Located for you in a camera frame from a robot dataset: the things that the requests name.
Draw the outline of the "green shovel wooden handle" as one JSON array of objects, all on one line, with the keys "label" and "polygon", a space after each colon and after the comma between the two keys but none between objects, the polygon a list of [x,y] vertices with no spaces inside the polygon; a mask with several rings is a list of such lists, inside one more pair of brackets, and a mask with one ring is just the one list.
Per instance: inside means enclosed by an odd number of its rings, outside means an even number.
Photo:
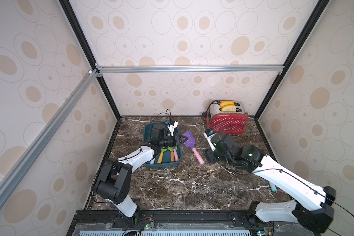
[{"label": "green shovel wooden handle", "polygon": [[169,147],[168,150],[170,151],[170,160],[171,160],[171,162],[175,162],[174,149],[172,147]]}]

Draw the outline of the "purple shovel pink handle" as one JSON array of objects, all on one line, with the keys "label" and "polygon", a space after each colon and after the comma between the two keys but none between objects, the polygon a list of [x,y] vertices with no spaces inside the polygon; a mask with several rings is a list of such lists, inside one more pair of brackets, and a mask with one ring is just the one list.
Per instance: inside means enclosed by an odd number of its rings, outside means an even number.
[{"label": "purple shovel pink handle", "polygon": [[205,162],[203,160],[203,158],[201,157],[201,155],[197,152],[197,150],[195,149],[195,138],[193,136],[193,134],[190,132],[190,131],[187,131],[183,134],[184,136],[186,136],[188,138],[187,142],[184,143],[184,145],[187,147],[187,148],[190,148],[192,149],[192,151],[194,152],[198,162],[201,164],[201,165],[204,165]]},{"label": "purple shovel pink handle", "polygon": [[179,156],[178,156],[178,153],[177,153],[177,147],[173,147],[173,153],[174,153],[175,162],[179,161]]}]

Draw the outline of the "green shovel yellow handle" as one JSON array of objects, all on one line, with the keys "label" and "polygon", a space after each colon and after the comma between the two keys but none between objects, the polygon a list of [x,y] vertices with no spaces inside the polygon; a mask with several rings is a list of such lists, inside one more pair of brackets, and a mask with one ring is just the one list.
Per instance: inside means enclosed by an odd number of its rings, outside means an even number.
[{"label": "green shovel yellow handle", "polygon": [[162,148],[161,149],[161,153],[160,153],[158,161],[157,161],[158,164],[162,163],[164,152],[167,151],[167,150],[168,150],[167,148]]}]

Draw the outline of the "teal plastic storage box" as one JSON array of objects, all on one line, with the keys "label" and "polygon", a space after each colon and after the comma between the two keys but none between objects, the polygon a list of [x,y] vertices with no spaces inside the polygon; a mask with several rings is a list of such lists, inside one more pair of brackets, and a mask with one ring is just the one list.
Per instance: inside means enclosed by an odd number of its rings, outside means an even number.
[{"label": "teal plastic storage box", "polygon": [[[179,133],[179,128],[177,127],[175,129],[174,135],[173,136],[180,136],[181,134]],[[170,151],[167,150],[164,152],[163,155],[163,160],[161,164],[158,164],[158,158],[159,155],[161,153],[161,149],[162,148],[166,148],[166,147],[160,147],[156,141],[160,138],[164,138],[169,136],[168,134],[168,122],[159,122],[159,123],[151,123],[145,126],[144,128],[144,141],[145,142],[149,142],[153,145],[156,145],[156,148],[154,149],[154,156],[153,158],[155,158],[155,162],[153,165],[150,165],[149,162],[146,162],[146,166],[149,168],[165,168],[165,167],[172,167],[172,166],[176,166],[179,165],[179,163],[181,162],[182,158],[183,158],[183,154],[182,154],[182,148],[181,146],[176,146],[177,147],[177,153],[179,156],[179,161],[177,162],[171,162],[170,160]]]}]

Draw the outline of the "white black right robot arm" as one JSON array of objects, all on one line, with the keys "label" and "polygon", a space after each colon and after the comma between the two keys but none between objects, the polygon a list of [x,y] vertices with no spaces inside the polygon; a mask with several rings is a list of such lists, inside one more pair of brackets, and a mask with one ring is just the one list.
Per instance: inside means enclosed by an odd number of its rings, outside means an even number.
[{"label": "white black right robot arm", "polygon": [[320,187],[299,177],[271,156],[253,145],[240,147],[227,133],[214,133],[208,129],[204,137],[210,146],[205,156],[210,163],[224,161],[226,164],[262,177],[292,197],[282,203],[253,202],[249,220],[258,222],[292,222],[318,234],[324,233],[334,217],[332,204],[336,190],[330,186]]}]

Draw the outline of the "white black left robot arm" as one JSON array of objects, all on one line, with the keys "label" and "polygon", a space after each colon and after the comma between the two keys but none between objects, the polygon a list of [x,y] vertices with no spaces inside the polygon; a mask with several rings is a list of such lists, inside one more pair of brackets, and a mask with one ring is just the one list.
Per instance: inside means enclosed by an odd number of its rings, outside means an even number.
[{"label": "white black left robot arm", "polygon": [[132,173],[155,159],[163,148],[180,146],[188,140],[188,137],[179,134],[148,138],[133,153],[119,159],[109,158],[98,171],[92,191],[112,203],[125,217],[137,220],[138,205],[128,195]]}]

